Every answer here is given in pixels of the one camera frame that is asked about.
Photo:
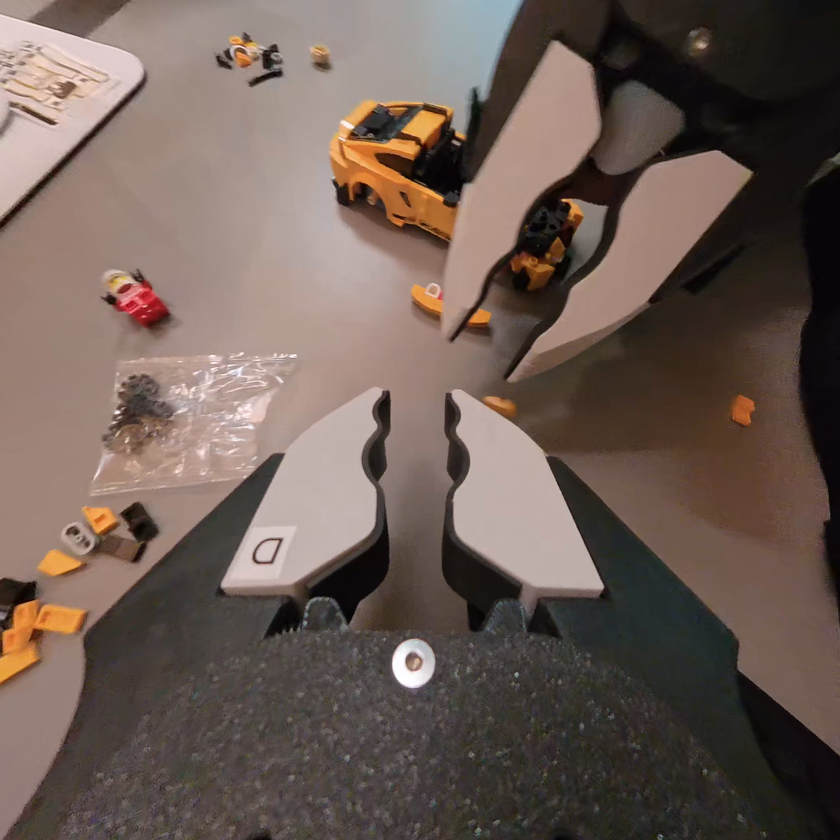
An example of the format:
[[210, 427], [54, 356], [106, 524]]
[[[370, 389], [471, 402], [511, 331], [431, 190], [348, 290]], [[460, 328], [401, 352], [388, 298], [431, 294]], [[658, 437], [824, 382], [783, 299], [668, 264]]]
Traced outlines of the cluster of small mixed lego parts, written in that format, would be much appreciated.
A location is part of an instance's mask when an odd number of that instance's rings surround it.
[[271, 73], [282, 70], [283, 58], [277, 43], [262, 45], [247, 33], [227, 37], [226, 46], [215, 54], [224, 69], [261, 69]]

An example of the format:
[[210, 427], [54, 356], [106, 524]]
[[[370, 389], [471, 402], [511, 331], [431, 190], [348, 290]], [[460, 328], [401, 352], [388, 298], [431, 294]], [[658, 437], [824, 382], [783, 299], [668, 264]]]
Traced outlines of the clear plastic bag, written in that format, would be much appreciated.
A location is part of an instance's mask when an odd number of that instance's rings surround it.
[[229, 353], [119, 362], [93, 497], [247, 477], [259, 430], [295, 353]]

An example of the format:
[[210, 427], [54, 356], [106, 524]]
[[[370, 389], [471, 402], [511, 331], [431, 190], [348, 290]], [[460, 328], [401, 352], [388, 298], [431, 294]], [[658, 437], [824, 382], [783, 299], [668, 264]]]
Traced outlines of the yellow lego car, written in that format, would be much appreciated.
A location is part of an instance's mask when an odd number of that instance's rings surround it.
[[[469, 134], [454, 110], [428, 101], [364, 100], [329, 145], [337, 202], [364, 199], [394, 225], [412, 225], [449, 242], [466, 183]], [[550, 196], [521, 226], [509, 261], [512, 285], [537, 291], [562, 278], [584, 218], [570, 198]]]

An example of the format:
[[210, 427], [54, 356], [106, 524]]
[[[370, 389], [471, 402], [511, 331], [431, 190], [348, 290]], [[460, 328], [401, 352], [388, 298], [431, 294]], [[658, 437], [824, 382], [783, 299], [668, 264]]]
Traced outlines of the white document stand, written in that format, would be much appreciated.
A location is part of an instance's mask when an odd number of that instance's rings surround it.
[[145, 68], [128, 51], [57, 29], [1, 16], [1, 47], [44, 42], [121, 79], [121, 86], [56, 128], [10, 113], [1, 89], [2, 224], [140, 88]]

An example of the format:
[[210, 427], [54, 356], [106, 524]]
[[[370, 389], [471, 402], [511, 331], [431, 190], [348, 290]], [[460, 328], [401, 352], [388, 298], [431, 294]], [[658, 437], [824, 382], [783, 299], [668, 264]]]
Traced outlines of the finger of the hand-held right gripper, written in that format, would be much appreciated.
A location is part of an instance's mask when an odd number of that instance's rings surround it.
[[487, 280], [512, 252], [532, 205], [577, 170], [601, 131], [593, 65], [551, 41], [462, 191], [444, 268], [441, 330], [447, 340], [479, 306]]
[[519, 382], [590, 349], [645, 311], [683, 258], [753, 177], [719, 150], [644, 168], [613, 228], [572, 279], [560, 314], [546, 318], [505, 374]]

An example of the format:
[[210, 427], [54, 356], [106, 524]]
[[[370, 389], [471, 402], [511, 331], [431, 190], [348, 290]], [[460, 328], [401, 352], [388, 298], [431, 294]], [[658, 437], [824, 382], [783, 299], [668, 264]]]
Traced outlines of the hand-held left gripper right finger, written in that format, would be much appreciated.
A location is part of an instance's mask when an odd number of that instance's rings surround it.
[[444, 430], [449, 587], [466, 602], [599, 598], [602, 577], [541, 447], [462, 390], [446, 395]]

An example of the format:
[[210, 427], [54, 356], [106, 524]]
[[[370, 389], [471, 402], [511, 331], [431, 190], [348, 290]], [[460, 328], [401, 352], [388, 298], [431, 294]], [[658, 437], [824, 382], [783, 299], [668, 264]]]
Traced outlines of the yellow lego bumper assembly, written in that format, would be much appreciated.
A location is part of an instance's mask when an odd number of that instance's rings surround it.
[[[436, 282], [430, 282], [425, 287], [413, 285], [411, 289], [413, 303], [420, 309], [438, 319], [444, 309], [443, 289]], [[485, 309], [478, 309], [468, 320], [471, 329], [486, 329], [490, 326], [491, 313]]]

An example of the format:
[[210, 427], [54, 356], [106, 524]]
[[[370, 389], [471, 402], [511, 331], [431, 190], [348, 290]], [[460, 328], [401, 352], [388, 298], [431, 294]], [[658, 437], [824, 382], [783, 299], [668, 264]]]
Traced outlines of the red lego minifigure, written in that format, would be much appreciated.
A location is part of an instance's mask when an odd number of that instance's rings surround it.
[[101, 299], [116, 311], [130, 316], [141, 327], [157, 327], [172, 316], [139, 269], [108, 270], [102, 275], [101, 283], [106, 291]]

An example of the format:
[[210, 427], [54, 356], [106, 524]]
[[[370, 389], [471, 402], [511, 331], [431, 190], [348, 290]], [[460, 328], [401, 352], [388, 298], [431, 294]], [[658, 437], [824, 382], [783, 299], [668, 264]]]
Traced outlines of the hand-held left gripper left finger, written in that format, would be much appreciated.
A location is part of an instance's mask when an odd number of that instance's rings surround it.
[[372, 387], [302, 432], [275, 475], [220, 582], [225, 595], [312, 587], [373, 547], [384, 531], [380, 478], [390, 393]]

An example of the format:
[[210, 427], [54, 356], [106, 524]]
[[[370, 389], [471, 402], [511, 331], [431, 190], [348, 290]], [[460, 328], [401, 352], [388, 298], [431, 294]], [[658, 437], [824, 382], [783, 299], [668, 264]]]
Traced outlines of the sticker sheet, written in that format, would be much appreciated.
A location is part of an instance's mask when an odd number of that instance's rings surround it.
[[1, 48], [1, 89], [8, 110], [49, 128], [88, 111], [121, 82], [49, 43], [22, 40]]

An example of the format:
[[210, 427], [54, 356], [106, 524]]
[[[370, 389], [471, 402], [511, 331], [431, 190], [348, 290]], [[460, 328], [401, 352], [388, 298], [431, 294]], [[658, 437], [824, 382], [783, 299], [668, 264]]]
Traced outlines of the pile of yellow lego slopes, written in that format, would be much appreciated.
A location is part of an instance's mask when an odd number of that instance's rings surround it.
[[[61, 531], [62, 549], [48, 551], [37, 565], [45, 578], [60, 578], [85, 569], [103, 556], [127, 564], [138, 562], [160, 534], [147, 507], [134, 502], [116, 513], [108, 507], [84, 507], [82, 519]], [[45, 601], [37, 581], [1, 580], [1, 684], [20, 677], [41, 660], [42, 636], [76, 636], [88, 611]]]

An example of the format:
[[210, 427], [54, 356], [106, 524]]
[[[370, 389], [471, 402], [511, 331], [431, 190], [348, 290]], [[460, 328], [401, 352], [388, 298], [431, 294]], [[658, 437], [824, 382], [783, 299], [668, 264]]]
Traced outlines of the person's dark clothing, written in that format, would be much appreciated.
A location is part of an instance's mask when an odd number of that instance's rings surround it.
[[814, 182], [802, 208], [802, 243], [812, 304], [801, 332], [800, 391], [828, 496], [839, 508], [839, 170]]

